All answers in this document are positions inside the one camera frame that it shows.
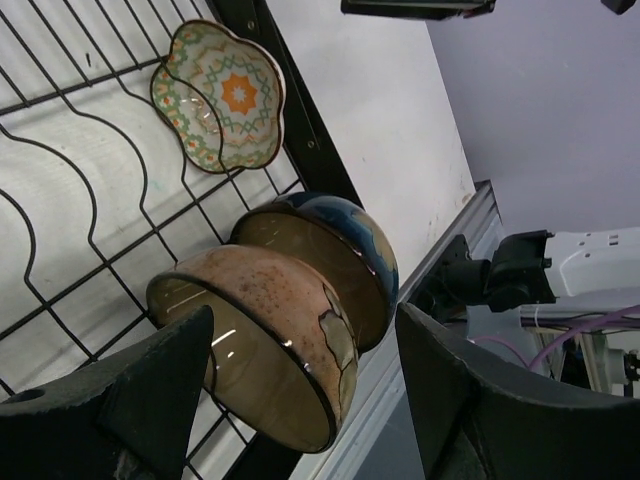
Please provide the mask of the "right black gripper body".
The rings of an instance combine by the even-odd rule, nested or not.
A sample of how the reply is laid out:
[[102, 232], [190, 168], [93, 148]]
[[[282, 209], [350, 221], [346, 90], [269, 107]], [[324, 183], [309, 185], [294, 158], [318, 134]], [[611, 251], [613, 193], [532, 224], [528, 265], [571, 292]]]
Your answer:
[[447, 20], [455, 17], [473, 18], [492, 13], [494, 0], [424, 1], [424, 0], [342, 0], [341, 12], [411, 20]]

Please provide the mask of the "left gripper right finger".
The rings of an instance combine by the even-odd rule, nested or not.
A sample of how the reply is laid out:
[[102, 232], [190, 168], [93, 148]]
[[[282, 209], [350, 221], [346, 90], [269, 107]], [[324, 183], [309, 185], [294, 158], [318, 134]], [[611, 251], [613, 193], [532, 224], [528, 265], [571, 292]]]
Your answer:
[[638, 400], [532, 373], [411, 304], [396, 337], [426, 478], [638, 478]]

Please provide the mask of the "pink floral bowl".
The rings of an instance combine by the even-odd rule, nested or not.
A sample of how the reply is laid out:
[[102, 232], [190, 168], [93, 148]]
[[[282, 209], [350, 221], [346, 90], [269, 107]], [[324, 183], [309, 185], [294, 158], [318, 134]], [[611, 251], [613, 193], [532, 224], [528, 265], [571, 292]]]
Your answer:
[[155, 276], [146, 301], [159, 326], [212, 310], [204, 387], [235, 417], [300, 452], [334, 443], [359, 355], [337, 294], [316, 270], [265, 247], [217, 246]]

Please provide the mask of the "dark blue floral bowl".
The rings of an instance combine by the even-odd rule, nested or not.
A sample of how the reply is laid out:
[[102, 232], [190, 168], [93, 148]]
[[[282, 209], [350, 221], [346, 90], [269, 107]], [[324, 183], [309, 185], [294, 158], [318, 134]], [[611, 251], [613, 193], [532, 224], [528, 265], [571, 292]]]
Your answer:
[[399, 269], [385, 233], [357, 204], [317, 192], [281, 195], [245, 213], [230, 241], [292, 256], [323, 275], [346, 310], [359, 352], [383, 339], [398, 301]]

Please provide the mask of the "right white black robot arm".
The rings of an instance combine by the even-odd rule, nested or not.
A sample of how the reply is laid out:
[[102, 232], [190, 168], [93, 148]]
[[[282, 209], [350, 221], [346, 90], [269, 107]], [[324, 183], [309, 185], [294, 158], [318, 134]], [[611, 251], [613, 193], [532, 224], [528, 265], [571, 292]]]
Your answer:
[[559, 298], [639, 284], [639, 230], [530, 231], [505, 237], [489, 260], [472, 260], [456, 237], [444, 261], [427, 275], [446, 300], [504, 312]]

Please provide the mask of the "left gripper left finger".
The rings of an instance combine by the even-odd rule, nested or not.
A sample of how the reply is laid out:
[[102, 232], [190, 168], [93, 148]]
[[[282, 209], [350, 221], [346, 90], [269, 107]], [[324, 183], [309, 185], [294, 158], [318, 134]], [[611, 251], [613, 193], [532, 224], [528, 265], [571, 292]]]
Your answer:
[[4, 479], [179, 479], [214, 315], [148, 338], [1, 404]]

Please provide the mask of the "white scalloped patterned bowl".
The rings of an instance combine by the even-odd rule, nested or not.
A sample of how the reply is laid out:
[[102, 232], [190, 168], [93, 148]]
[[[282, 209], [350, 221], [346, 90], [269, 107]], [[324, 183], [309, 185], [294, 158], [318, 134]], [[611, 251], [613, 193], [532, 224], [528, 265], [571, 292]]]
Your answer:
[[219, 23], [180, 25], [149, 90], [187, 159], [204, 172], [260, 169], [282, 147], [286, 83], [280, 66], [263, 47]]

